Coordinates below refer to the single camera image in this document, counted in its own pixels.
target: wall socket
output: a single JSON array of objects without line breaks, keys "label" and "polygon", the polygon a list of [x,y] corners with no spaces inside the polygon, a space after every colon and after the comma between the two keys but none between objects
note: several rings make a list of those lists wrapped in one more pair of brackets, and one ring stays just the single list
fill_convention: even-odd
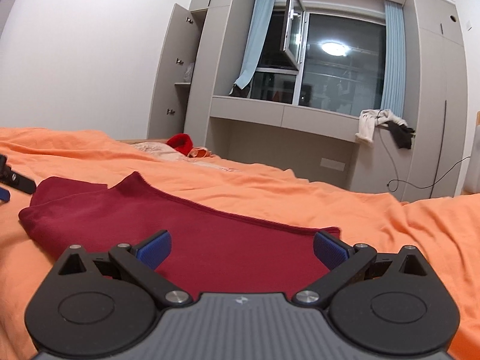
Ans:
[{"label": "wall socket", "polygon": [[329,160],[328,158],[322,158],[320,160],[320,166],[324,168],[338,170],[339,172],[343,172],[345,170],[345,163]]}]

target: blue gripper pad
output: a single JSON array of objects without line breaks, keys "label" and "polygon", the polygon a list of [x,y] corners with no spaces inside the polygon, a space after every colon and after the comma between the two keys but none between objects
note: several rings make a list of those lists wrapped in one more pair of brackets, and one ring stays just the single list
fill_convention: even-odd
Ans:
[{"label": "blue gripper pad", "polygon": [[172,251],[172,237],[162,230],[133,248],[135,257],[155,270]]},{"label": "blue gripper pad", "polygon": [[10,201],[10,192],[4,188],[0,188],[0,200],[7,203]]},{"label": "blue gripper pad", "polygon": [[344,263],[354,249],[327,232],[318,232],[313,239],[313,252],[330,271]]}]

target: metal screw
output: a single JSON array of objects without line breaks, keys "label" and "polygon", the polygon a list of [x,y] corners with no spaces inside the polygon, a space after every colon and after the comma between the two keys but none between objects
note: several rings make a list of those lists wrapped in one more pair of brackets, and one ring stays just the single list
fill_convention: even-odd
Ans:
[{"label": "metal screw", "polygon": [[318,299],[320,299],[320,295],[318,293],[309,290],[297,292],[295,297],[299,302],[302,303],[315,303]]},{"label": "metal screw", "polygon": [[168,300],[170,303],[185,303],[190,296],[185,291],[170,291],[165,295],[165,299]]}]

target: blue curtain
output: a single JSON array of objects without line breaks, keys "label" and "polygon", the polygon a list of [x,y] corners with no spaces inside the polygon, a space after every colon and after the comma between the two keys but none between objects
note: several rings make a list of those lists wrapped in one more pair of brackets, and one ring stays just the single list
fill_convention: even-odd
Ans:
[{"label": "blue curtain", "polygon": [[385,21],[387,44],[381,109],[390,109],[395,115],[402,117],[406,80],[405,21],[402,5],[386,0]]},{"label": "blue curtain", "polygon": [[254,76],[260,54],[262,53],[274,4],[275,0],[255,0],[240,77],[235,81],[235,84],[241,89],[245,88]]}]

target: bed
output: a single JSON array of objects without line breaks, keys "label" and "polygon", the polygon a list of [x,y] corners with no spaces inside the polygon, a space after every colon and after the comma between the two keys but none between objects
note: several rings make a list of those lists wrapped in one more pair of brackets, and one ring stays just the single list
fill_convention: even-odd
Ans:
[{"label": "bed", "polygon": [[[461,312],[450,347],[456,359],[480,353],[480,195],[406,204],[390,194],[359,194],[295,178],[287,170],[218,157],[175,161],[155,157],[102,132],[0,128],[0,152],[39,183],[49,176],[113,186],[133,171],[152,186],[214,209],[301,227],[341,228],[348,244],[379,252],[418,246]],[[52,261],[18,221],[30,196],[11,191],[0,205],[0,359],[35,355],[25,330],[26,305]]]}]

